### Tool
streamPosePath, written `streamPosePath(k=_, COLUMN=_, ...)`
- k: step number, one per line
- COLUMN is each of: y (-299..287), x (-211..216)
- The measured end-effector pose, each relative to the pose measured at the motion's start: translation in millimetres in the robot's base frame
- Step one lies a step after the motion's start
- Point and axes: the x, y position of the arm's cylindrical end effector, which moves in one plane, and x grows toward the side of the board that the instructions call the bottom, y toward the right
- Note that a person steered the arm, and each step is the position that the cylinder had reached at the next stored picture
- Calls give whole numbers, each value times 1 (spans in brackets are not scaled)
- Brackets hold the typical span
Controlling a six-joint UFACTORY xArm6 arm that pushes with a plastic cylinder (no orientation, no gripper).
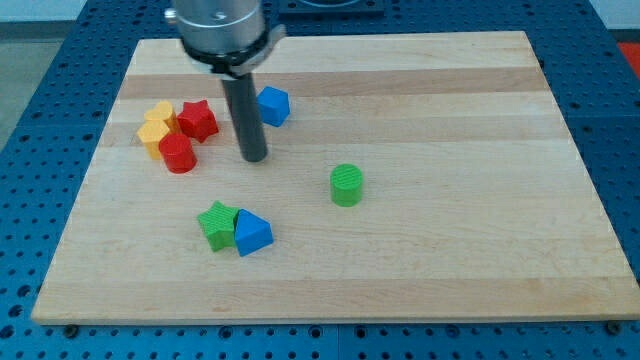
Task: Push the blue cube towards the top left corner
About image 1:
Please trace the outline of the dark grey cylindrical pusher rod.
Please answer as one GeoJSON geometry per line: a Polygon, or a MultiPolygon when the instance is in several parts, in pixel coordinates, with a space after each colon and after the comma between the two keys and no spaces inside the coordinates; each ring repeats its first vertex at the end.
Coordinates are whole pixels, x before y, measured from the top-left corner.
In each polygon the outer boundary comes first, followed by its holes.
{"type": "Polygon", "coordinates": [[[261,162],[268,147],[253,75],[223,80],[222,85],[242,158],[251,163],[261,162]]]}

